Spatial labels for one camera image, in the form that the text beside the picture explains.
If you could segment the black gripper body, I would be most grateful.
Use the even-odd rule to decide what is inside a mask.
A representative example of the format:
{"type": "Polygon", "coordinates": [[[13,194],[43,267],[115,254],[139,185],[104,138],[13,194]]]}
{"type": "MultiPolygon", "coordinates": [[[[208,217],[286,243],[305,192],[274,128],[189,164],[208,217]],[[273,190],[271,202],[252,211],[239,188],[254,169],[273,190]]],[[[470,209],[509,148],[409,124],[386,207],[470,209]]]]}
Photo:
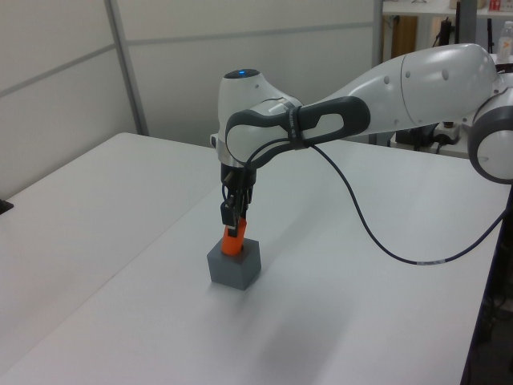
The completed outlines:
{"type": "Polygon", "coordinates": [[[245,196],[247,201],[252,200],[253,186],[257,180],[257,172],[252,169],[220,164],[220,180],[222,196],[227,200],[238,193],[245,196]]]}

